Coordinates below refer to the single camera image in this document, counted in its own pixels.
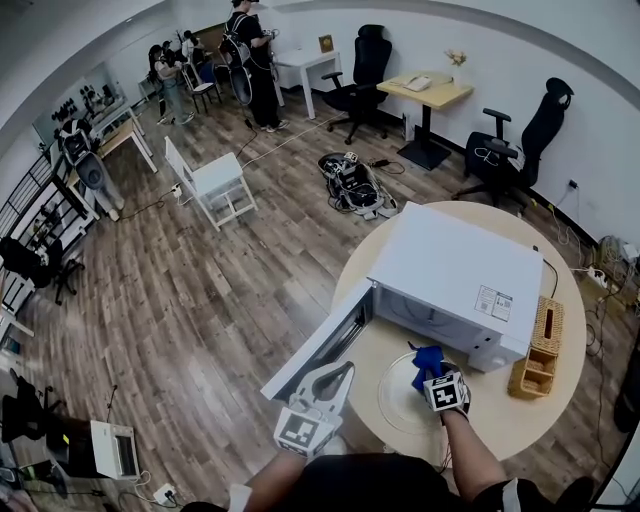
white device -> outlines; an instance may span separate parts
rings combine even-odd
[[[523,359],[543,265],[532,248],[407,203],[367,277],[262,393],[288,401],[304,375],[337,361],[374,316],[468,354],[483,372]]]
[[[460,407],[464,403],[464,381],[460,372],[450,373],[444,377],[426,380],[424,396],[427,405],[433,412],[446,411]]]
[[[133,428],[92,420],[91,441],[98,473],[114,480],[140,478]]]
[[[431,87],[431,78],[427,78],[426,76],[416,76],[410,80],[405,81],[402,84],[402,87],[413,92],[424,91],[425,89]]]
[[[353,363],[331,363],[303,376],[283,407],[274,439],[278,446],[315,457],[342,425],[340,413],[353,382]]]

framed picture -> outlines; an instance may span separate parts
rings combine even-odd
[[[319,37],[320,51],[322,53],[329,53],[333,51],[333,37],[330,35]]]

small wooden desk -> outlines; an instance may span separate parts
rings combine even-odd
[[[420,92],[413,92],[399,85],[412,77],[425,75],[431,78],[434,84],[440,83],[441,85],[432,85]],[[422,104],[422,130],[420,131],[420,137],[407,144],[398,151],[398,154],[428,171],[438,167],[451,154],[451,151],[434,144],[430,140],[431,109],[444,110],[473,92],[473,87],[471,86],[456,87],[451,81],[442,83],[448,78],[450,77],[444,73],[423,71],[392,78],[378,84],[378,90],[380,91]]]

label sticker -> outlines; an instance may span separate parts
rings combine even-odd
[[[504,293],[498,293],[496,303],[493,305],[493,312],[491,313],[491,316],[508,322],[509,315],[511,314],[511,304],[513,304],[513,297],[509,297]]]
[[[481,286],[480,293],[478,293],[478,300],[476,301],[476,310],[485,315],[508,322],[509,316],[511,315],[512,304],[513,297],[492,290],[487,286]]]

blue rag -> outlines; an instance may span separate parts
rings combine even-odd
[[[416,357],[413,364],[418,367],[418,375],[413,379],[411,385],[424,394],[424,381],[427,380],[427,371],[433,375],[432,378],[442,377],[441,363],[444,360],[444,354],[440,347],[414,347],[411,342],[409,346],[416,351]]]

